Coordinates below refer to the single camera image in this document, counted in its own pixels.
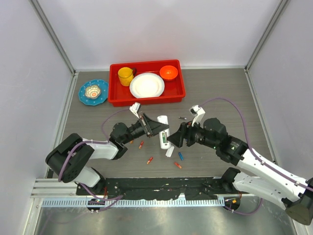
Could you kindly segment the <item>white remote control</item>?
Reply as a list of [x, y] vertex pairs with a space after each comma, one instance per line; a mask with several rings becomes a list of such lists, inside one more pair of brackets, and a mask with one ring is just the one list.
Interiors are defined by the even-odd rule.
[[[161, 115], [157, 117], [157, 121], [163, 124], [168, 125], [168, 117], [165, 115]], [[163, 130], [159, 133], [160, 147], [161, 149], [167, 150], [171, 147], [171, 143], [167, 141], [167, 137], [170, 135], [169, 128]]]

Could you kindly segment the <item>white battery cover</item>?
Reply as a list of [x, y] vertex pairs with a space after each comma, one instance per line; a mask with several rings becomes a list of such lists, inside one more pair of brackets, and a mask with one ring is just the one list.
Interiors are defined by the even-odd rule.
[[165, 156], [168, 157], [168, 158], [170, 158], [170, 157], [172, 156], [173, 152], [174, 152], [174, 149], [175, 149], [175, 147], [174, 147], [174, 146], [171, 146], [171, 147], [166, 151]]

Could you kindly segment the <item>green battery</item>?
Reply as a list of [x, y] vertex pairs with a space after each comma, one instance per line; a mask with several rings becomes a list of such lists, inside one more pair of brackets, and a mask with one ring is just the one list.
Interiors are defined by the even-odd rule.
[[166, 132], [162, 133], [162, 139], [163, 139], [164, 143], [167, 143], [167, 133]]

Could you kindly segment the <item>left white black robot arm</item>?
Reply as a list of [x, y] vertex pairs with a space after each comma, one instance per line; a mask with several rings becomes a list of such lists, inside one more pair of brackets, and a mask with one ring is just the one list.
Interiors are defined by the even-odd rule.
[[76, 182], [93, 195], [100, 195], [105, 188], [105, 178], [94, 168], [87, 167], [89, 160], [118, 160], [128, 150], [125, 144], [144, 135], [157, 136], [168, 128], [168, 124], [142, 114], [129, 127], [122, 122], [115, 124], [108, 141], [87, 140], [73, 133], [47, 155], [45, 163], [58, 175], [58, 181]]

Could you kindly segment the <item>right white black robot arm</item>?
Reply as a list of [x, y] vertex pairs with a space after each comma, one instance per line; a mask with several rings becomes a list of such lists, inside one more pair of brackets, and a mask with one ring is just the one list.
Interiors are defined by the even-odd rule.
[[224, 162], [234, 165], [222, 176], [221, 188], [226, 193], [235, 190], [257, 195], [280, 208], [293, 220], [310, 225], [313, 220], [313, 181], [290, 173], [262, 157], [244, 141], [227, 133], [217, 118], [203, 125], [181, 123], [167, 140], [176, 147], [195, 143], [215, 149]]

